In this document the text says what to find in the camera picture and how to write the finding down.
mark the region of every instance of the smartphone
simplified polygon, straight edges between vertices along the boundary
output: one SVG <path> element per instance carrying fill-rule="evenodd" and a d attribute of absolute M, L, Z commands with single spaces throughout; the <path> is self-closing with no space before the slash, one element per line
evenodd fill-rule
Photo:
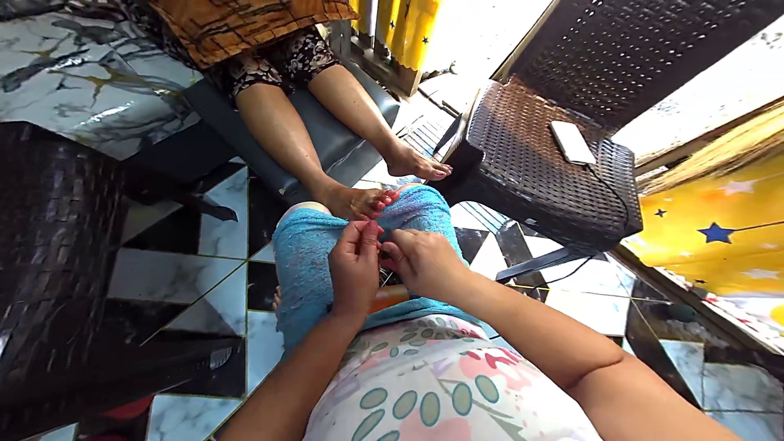
<path fill-rule="evenodd" d="M 561 148 L 561 153 L 564 154 L 567 162 L 581 166 L 596 164 L 596 157 L 591 153 L 577 126 L 570 122 L 551 121 L 550 128 L 553 130 L 555 141 Z"/>

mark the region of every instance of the plastic rattan chair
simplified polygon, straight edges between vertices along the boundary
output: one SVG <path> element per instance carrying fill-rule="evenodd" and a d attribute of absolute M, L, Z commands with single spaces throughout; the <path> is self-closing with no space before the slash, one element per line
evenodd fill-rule
<path fill-rule="evenodd" d="M 561 0 L 441 139 L 449 205 L 482 203 L 564 248 L 505 282 L 615 247 L 642 229 L 633 153 L 610 136 L 784 13 L 784 0 Z M 596 166 L 564 160 L 549 123 L 575 123 Z"/>

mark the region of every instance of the foot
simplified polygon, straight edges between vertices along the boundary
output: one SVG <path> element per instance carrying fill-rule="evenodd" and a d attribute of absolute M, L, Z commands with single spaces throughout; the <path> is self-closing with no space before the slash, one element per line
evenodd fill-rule
<path fill-rule="evenodd" d="M 452 174 L 451 166 L 423 157 L 401 140 L 384 155 L 384 160 L 391 176 L 412 174 L 425 180 L 442 180 Z"/>
<path fill-rule="evenodd" d="M 272 297 L 272 310 L 275 311 L 275 315 L 278 315 L 278 308 L 281 307 L 281 286 L 278 285 L 275 287 L 275 295 Z"/>
<path fill-rule="evenodd" d="M 336 185 L 316 198 L 333 216 L 349 221 L 370 221 L 381 216 L 381 210 L 400 198 L 397 190 L 357 190 Z"/>

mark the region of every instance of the chair leg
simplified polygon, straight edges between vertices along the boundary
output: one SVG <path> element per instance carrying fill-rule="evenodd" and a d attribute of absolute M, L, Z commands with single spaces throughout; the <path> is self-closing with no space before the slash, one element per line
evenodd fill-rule
<path fill-rule="evenodd" d="M 461 196 L 461 188 L 470 181 L 469 176 L 482 162 L 483 153 L 471 147 L 466 142 L 461 142 L 457 148 L 444 160 L 444 164 L 452 166 L 454 171 L 442 180 L 432 180 L 427 184 L 438 190 L 449 206 L 466 200 Z"/>
<path fill-rule="evenodd" d="M 222 221 L 237 221 L 237 214 L 231 208 L 214 205 L 187 191 L 182 191 L 173 179 L 163 173 L 127 162 L 120 162 L 120 167 L 125 171 L 126 192 L 131 199 L 134 194 L 145 197 L 152 193 L 184 206 L 193 207 L 199 213 L 208 214 Z"/>
<path fill-rule="evenodd" d="M 495 281 L 506 283 L 513 277 L 530 274 L 540 269 L 553 267 L 579 258 L 580 256 L 578 254 L 572 254 L 566 248 L 561 248 L 560 250 L 551 251 L 544 256 L 534 257 L 530 261 L 525 261 L 500 271 L 495 275 Z"/>

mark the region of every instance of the white floral clothing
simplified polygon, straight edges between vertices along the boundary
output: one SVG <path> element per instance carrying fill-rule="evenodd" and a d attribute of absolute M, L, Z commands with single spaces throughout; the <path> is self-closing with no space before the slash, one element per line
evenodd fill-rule
<path fill-rule="evenodd" d="M 598 440 L 579 404 L 479 327 L 428 315 L 357 336 L 305 440 Z"/>

